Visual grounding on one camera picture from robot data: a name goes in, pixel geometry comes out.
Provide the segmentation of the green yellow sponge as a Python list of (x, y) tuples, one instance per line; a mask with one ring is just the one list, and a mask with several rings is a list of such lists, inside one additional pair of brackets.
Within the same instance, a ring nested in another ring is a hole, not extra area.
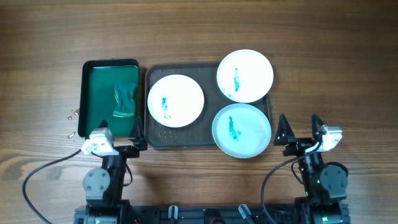
[(134, 82), (117, 83), (114, 86), (116, 107), (113, 111), (115, 117), (134, 117), (136, 115), (136, 93), (137, 85)]

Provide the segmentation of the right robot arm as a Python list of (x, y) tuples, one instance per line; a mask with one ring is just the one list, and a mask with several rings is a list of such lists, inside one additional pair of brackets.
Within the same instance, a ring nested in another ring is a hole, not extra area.
[(324, 162), (323, 152), (329, 152), (340, 142), (343, 131), (326, 125), (317, 115), (312, 116), (312, 137), (297, 138), (284, 114), (274, 139), (275, 146), (285, 146), (284, 156), (295, 156), (306, 196), (295, 199), (297, 223), (347, 224), (351, 222), (346, 199), (348, 169), (339, 162)]

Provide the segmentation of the white plate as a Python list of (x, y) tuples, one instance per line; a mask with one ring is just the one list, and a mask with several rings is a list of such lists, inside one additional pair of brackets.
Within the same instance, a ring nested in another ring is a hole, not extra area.
[(149, 91), (147, 107), (150, 115), (169, 128), (193, 123), (201, 114), (205, 97), (200, 85), (185, 75), (168, 75)]
[(238, 103), (252, 103), (271, 89), (274, 71), (270, 61), (255, 50), (228, 54), (219, 64), (216, 81), (221, 92)]

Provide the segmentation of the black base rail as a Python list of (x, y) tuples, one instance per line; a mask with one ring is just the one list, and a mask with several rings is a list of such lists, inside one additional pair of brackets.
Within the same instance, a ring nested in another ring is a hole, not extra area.
[[(347, 204), (340, 207), (312, 208), (305, 213), (293, 204), (273, 204), (267, 211), (276, 223), (351, 223)], [(262, 207), (242, 204), (235, 207), (138, 207), (128, 214), (118, 210), (76, 209), (74, 223), (269, 223)]]

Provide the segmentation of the black tray with green water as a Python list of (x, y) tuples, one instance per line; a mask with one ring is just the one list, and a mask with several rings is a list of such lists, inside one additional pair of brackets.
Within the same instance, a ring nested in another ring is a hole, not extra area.
[[(114, 86), (118, 83), (136, 84), (134, 101), (136, 113), (133, 117), (113, 116), (118, 105)], [(139, 64), (137, 60), (90, 60), (83, 64), (81, 75), (80, 115), (78, 135), (87, 138), (102, 120), (106, 120), (113, 136), (129, 136), (135, 119), (139, 116)]]

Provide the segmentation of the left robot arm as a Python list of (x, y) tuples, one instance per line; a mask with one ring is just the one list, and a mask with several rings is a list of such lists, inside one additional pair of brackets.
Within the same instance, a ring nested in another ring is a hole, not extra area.
[(147, 150), (147, 141), (140, 118), (135, 119), (127, 146), (114, 146), (115, 137), (102, 120), (98, 128), (92, 130), (81, 150), (86, 154), (102, 159), (100, 168), (90, 170), (83, 179), (86, 192), (86, 208), (75, 211), (74, 222), (91, 223), (140, 223), (141, 220), (128, 200), (123, 200), (125, 173), (130, 172), (127, 160), (138, 158), (141, 151)]

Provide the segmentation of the pale blue plate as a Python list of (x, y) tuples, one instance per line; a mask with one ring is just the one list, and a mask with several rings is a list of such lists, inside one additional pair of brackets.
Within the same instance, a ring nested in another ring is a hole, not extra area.
[(227, 155), (248, 159), (262, 153), (271, 141), (267, 116), (255, 106), (235, 103), (215, 116), (211, 132), (216, 145)]

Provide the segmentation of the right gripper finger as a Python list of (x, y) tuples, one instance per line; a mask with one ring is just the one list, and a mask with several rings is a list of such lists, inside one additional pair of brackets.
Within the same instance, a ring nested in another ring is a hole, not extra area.
[(295, 142), (295, 135), (284, 114), (279, 116), (278, 128), (274, 138), (275, 146), (285, 146)]
[(317, 114), (312, 115), (312, 139), (317, 141), (318, 140), (318, 127), (322, 127), (324, 122), (319, 118)]

